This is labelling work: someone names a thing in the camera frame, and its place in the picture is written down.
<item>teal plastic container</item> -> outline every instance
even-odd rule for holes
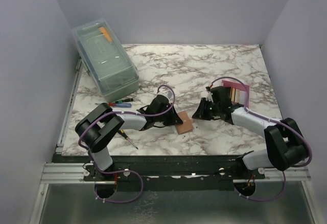
[[[107,102],[138,90],[138,71],[106,20],[92,21],[72,32],[83,65]]]

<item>purple cable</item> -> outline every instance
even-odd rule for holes
[[[285,191],[285,188],[286,188],[286,176],[285,176],[284,171],[282,171],[282,173],[283,173],[283,178],[284,178],[283,188],[281,189],[281,191],[279,192],[279,194],[276,195],[275,197],[271,197],[271,198],[268,198],[268,199],[259,199],[259,198],[253,198],[253,197],[244,196],[236,188],[235,188],[235,191],[238,193],[238,195],[240,197],[245,198],[246,200],[251,200],[251,201],[254,201],[254,202],[269,202],[269,201],[273,201],[273,200],[279,198],[280,196],[282,196],[283,193],[284,193],[284,191]]]
[[[86,150],[89,151],[88,147],[82,145],[82,140],[83,140],[84,136],[86,135],[86,133],[87,133],[87,132],[88,132],[88,131],[93,127],[93,126],[95,126],[98,122],[100,122],[100,120],[102,120],[102,119],[104,119],[105,117],[108,117],[108,116],[110,116],[110,115],[112,115],[112,114],[122,114],[122,113],[124,113],[124,114],[132,114],[132,115],[142,116],[142,117],[157,117],[157,116],[161,116],[161,115],[165,114],[166,112],[168,112],[170,109],[172,109],[172,108],[174,107],[175,100],[176,100],[176,95],[175,95],[175,92],[173,91],[173,89],[172,89],[170,86],[165,85],[165,84],[162,84],[162,85],[160,85],[160,86],[158,87],[158,89],[157,89],[157,94],[159,93],[159,89],[160,89],[161,87],[167,87],[167,88],[169,88],[170,91],[171,91],[172,94],[173,94],[173,102],[171,103],[171,105],[169,106],[169,108],[168,108],[167,110],[165,110],[165,111],[163,111],[163,112],[161,112],[161,113],[158,113],[158,114],[152,114],[152,115],[141,114],[141,113],[134,113],[134,112],[132,112],[132,111],[124,111],[124,112],[122,112],[122,111],[111,111],[111,112],[109,112],[109,113],[106,113],[106,114],[100,116],[98,119],[96,119],[94,122],[92,122],[92,123],[87,127],[87,129],[86,129],[86,130],[81,134],[81,136],[80,136],[80,138],[79,138],[79,140],[78,140],[78,145],[79,145],[80,147],[82,147],[82,148],[84,148],[84,149],[86,149]],[[142,195],[142,192],[143,192],[143,180],[142,180],[142,177],[141,177],[137,172],[135,172],[135,171],[133,171],[133,170],[120,170],[120,171],[112,171],[112,172],[106,172],[106,171],[103,171],[103,170],[101,170],[101,169],[97,166],[97,164],[95,163],[95,161],[94,161],[92,155],[91,155],[89,152],[88,152],[88,155],[89,155],[89,157],[92,159],[94,166],[95,166],[95,167],[98,169],[98,171],[99,171],[100,173],[102,173],[102,174],[116,174],[116,173],[123,173],[123,172],[131,172],[131,173],[133,173],[133,174],[136,174],[136,176],[137,176],[137,177],[140,179],[140,181],[141,181],[141,189],[140,189],[138,195],[137,195],[136,197],[130,199],[130,200],[118,201],[118,200],[103,199],[103,198],[100,198],[100,197],[98,196],[98,194],[97,194],[97,190],[96,190],[96,195],[97,195],[97,198],[98,198],[98,199],[101,199],[102,201],[106,201],[106,202],[110,202],[110,203],[125,204],[125,203],[130,203],[130,202],[136,200],[137,198],[139,198],[139,197]]]
[[[246,100],[245,100],[244,109],[248,113],[250,113],[251,115],[253,115],[255,117],[258,117],[258,118],[261,118],[263,120],[270,121],[270,122],[273,122],[273,123],[276,123],[278,125],[281,125],[281,126],[285,127],[286,129],[290,130],[292,133],[294,133],[296,136],[298,136],[303,141],[303,143],[304,143],[304,145],[305,145],[305,147],[306,147],[306,149],[308,151],[309,158],[308,158],[308,160],[305,163],[303,163],[301,165],[294,165],[293,167],[297,167],[298,168],[298,167],[304,167],[304,166],[308,165],[311,162],[311,160],[312,160],[312,150],[311,150],[311,147],[309,145],[309,142],[302,135],[300,135],[297,131],[295,131],[293,128],[291,128],[290,126],[288,126],[288,125],[286,125],[286,124],[284,124],[284,123],[282,123],[280,121],[277,121],[277,120],[274,120],[274,119],[269,119],[269,118],[267,118],[265,116],[262,116],[260,114],[254,113],[251,110],[249,110],[247,108],[247,106],[248,106],[249,101],[250,101],[250,90],[247,88],[247,86],[245,86],[245,84],[241,80],[239,80],[239,79],[237,79],[235,77],[220,77],[220,78],[215,79],[211,83],[210,88],[214,85],[214,83],[216,81],[221,80],[221,79],[225,79],[225,78],[229,78],[229,79],[235,80],[235,81],[239,82],[245,88],[247,97],[246,97]],[[251,201],[256,201],[256,202],[268,202],[268,201],[272,201],[272,200],[275,200],[275,199],[279,198],[280,196],[282,196],[283,193],[284,193],[284,191],[285,191],[285,187],[286,187],[286,176],[285,176],[285,173],[284,172],[283,172],[283,177],[284,177],[284,182],[283,182],[283,188],[282,188],[282,190],[280,191],[280,193],[278,195],[276,195],[275,197],[272,197],[272,198],[268,198],[268,199],[251,198],[251,197],[242,195],[241,193],[239,193],[239,191],[236,188],[235,188],[235,190],[238,192],[239,196],[241,196],[241,197],[243,197],[245,199],[251,200]]]

